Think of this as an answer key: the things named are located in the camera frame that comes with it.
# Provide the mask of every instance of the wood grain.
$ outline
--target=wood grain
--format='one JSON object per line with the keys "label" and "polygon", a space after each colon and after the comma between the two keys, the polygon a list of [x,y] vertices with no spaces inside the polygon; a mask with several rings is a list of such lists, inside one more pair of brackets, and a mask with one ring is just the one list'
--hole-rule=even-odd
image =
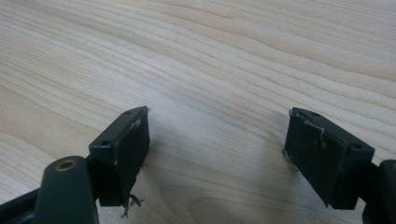
{"label": "wood grain", "polygon": [[1,0],[0,203],[148,105],[146,200],[101,223],[361,223],[283,158],[288,110],[395,159],[395,71],[394,1]]}

